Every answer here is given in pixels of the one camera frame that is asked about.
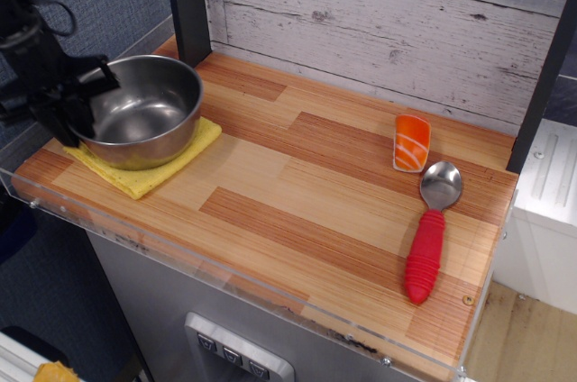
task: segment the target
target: metal spoon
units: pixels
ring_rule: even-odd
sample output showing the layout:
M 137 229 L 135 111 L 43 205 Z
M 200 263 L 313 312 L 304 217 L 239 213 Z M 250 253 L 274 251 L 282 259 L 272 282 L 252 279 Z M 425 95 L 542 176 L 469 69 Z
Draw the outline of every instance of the metal spoon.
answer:
M 405 267 L 405 289 L 414 304 L 423 303 L 435 286 L 443 249 L 442 211 L 454 204 L 461 192 L 461 174 L 448 161 L 435 163 L 423 176 L 421 196 L 429 209 L 419 221 Z

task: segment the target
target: orange toy food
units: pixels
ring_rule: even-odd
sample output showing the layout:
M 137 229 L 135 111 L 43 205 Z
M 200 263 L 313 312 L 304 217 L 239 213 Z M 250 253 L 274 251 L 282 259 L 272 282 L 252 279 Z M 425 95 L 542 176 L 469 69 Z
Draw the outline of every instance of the orange toy food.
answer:
M 413 114 L 400 114 L 396 119 L 393 167 L 403 172 L 418 173 L 425 167 L 431 145 L 431 124 Z

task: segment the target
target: stainless steel bowl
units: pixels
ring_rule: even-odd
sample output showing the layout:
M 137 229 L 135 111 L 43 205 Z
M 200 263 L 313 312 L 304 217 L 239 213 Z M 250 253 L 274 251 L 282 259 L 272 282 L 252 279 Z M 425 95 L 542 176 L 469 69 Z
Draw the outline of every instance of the stainless steel bowl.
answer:
M 114 168 L 143 170 L 175 159 L 197 132 L 204 90 L 196 71 L 179 60 L 153 55 L 108 66 L 120 87 L 90 99 L 94 137 L 71 130 Z

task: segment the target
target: red rubber handle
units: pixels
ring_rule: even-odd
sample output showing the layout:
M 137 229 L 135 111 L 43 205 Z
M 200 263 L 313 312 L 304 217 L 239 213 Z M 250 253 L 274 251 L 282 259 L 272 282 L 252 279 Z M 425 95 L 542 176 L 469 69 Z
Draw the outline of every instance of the red rubber handle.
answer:
M 443 213 L 429 209 L 419 221 L 405 267 L 405 289 L 414 304 L 425 301 L 435 286 L 441 268 L 443 233 Z

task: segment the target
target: control panel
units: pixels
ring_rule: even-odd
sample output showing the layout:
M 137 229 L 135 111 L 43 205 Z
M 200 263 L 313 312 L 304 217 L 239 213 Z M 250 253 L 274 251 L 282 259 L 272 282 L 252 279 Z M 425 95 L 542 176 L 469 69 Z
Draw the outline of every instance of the control panel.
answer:
M 191 348 L 214 353 L 261 380 L 294 382 L 292 366 L 262 347 L 196 314 L 188 313 L 185 331 Z

